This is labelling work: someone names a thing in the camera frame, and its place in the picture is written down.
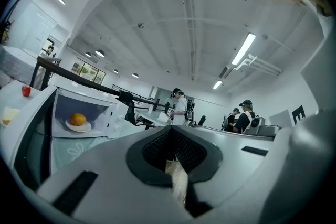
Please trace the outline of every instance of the white shirt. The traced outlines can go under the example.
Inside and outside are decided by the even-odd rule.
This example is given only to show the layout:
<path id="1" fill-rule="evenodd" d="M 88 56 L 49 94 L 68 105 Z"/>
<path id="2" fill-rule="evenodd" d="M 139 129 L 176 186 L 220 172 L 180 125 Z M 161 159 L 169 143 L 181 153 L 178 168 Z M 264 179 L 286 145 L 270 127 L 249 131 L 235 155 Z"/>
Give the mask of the white shirt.
<path id="1" fill-rule="evenodd" d="M 187 105 L 188 101 L 187 98 L 182 95 L 179 99 L 178 102 L 176 103 L 174 113 L 175 112 L 182 112 L 183 115 L 175 115 L 174 114 L 174 119 L 173 119 L 173 125 L 185 125 L 187 126 L 188 121 L 185 119 L 184 113 L 187 112 Z"/>

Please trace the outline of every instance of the red apple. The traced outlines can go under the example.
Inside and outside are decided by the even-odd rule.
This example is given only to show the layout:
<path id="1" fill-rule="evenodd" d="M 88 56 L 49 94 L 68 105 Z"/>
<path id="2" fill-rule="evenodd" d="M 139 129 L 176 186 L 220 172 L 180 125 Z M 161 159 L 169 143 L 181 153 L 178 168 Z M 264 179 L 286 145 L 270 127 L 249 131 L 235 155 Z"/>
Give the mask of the red apple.
<path id="1" fill-rule="evenodd" d="M 30 95 L 30 86 L 24 85 L 22 86 L 22 95 L 28 97 Z"/>

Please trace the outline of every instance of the window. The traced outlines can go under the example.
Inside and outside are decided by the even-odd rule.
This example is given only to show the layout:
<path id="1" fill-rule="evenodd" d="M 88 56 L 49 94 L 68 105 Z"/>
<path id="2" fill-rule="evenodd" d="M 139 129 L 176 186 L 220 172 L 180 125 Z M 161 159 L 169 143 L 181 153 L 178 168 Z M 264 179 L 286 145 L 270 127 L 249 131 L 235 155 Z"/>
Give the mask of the window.
<path id="1" fill-rule="evenodd" d="M 79 58 L 77 58 L 73 64 L 71 72 L 97 84 L 101 84 L 106 75 L 105 72 L 93 67 Z"/>

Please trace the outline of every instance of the yellow object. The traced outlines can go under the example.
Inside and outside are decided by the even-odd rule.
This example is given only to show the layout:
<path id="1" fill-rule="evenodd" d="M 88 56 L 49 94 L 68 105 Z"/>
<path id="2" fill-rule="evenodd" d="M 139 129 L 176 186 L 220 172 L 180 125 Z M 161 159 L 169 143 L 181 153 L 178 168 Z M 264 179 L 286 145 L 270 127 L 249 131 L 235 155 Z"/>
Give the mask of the yellow object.
<path id="1" fill-rule="evenodd" d="M 5 126 L 9 125 L 11 120 L 15 118 L 15 116 L 20 112 L 19 109 L 12 109 L 9 107 L 5 107 L 4 113 L 2 115 L 2 124 Z"/>
<path id="2" fill-rule="evenodd" d="M 10 120 L 2 120 L 2 124 L 8 125 L 11 121 Z"/>
<path id="3" fill-rule="evenodd" d="M 86 117 L 80 113 L 74 113 L 70 117 L 70 124 L 73 126 L 80 126 L 86 123 Z"/>

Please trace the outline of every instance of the pipe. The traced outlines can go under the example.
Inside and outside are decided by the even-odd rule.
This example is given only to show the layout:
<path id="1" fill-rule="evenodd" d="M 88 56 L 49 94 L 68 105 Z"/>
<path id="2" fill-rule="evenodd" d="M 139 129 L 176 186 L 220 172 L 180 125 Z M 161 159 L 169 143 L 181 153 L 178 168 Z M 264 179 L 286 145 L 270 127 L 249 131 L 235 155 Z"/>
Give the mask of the pipe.
<path id="1" fill-rule="evenodd" d="M 248 66 L 250 64 L 251 64 L 250 59 L 244 59 L 244 61 L 242 61 L 242 63 L 238 67 L 235 67 L 234 70 L 239 70 L 242 66 Z"/>
<path id="2" fill-rule="evenodd" d="M 253 64 L 256 65 L 257 67 L 260 67 L 260 68 L 263 68 L 263 69 L 265 69 L 265 70 L 268 70 L 269 72 L 272 72 L 272 73 L 274 73 L 274 74 L 280 75 L 280 72 L 279 72 L 279 71 L 276 71 L 276 70 L 274 70 L 274 69 L 272 69 L 272 68 L 270 68 L 270 67 L 264 66 L 264 65 L 261 64 L 261 63 L 258 63 L 258 62 L 255 61 Z"/>
<path id="3" fill-rule="evenodd" d="M 282 69 L 276 67 L 275 65 L 272 65 L 272 64 L 269 63 L 269 62 L 266 62 L 266 61 L 264 61 L 264 60 L 261 60 L 260 58 L 257 58 L 256 56 L 253 56 L 252 54 L 249 54 L 248 56 L 249 56 L 249 58 L 251 58 L 251 59 L 254 59 L 254 58 L 255 58 L 256 61 L 259 61 L 259 62 L 261 62 L 262 64 L 264 64 L 265 66 L 268 66 L 268 67 L 270 67 L 270 68 L 272 68 L 272 69 L 274 69 L 274 70 L 276 70 L 276 71 L 278 71 L 278 72 L 280 72 L 280 73 L 283 72 Z"/>
<path id="4" fill-rule="evenodd" d="M 262 68 L 258 68 L 258 67 L 254 67 L 254 66 L 249 66 L 249 67 L 252 67 L 252 68 L 254 68 L 254 69 L 256 69 L 256 70 L 259 70 L 259 71 L 261 71 L 261 72 L 265 72 L 265 73 L 268 73 L 268 74 L 270 74 L 270 75 L 272 75 L 272 76 L 278 76 L 277 74 L 275 74 L 275 73 L 271 73 L 271 72 L 269 72 L 269 71 L 267 71 L 267 70 L 265 70 L 265 69 L 262 69 Z"/>
<path id="5" fill-rule="evenodd" d="M 256 69 L 256 70 L 259 70 L 259 71 L 261 71 L 261 72 L 268 73 L 268 74 L 273 75 L 273 76 L 278 76 L 278 75 L 279 75 L 279 74 L 275 73 L 275 71 L 270 72 L 270 71 L 267 71 L 267 70 L 262 69 L 262 68 L 259 68 L 259 67 L 251 66 L 251 65 L 250 65 L 251 63 L 252 63 L 252 60 L 250 60 L 250 59 L 245 59 L 244 61 L 242 61 L 242 63 L 241 63 L 238 67 L 236 67 L 236 68 L 234 68 L 234 69 L 235 69 L 235 70 L 239 70 L 242 66 L 248 66 L 248 67 L 252 67 L 252 68 L 254 68 L 254 69 Z"/>

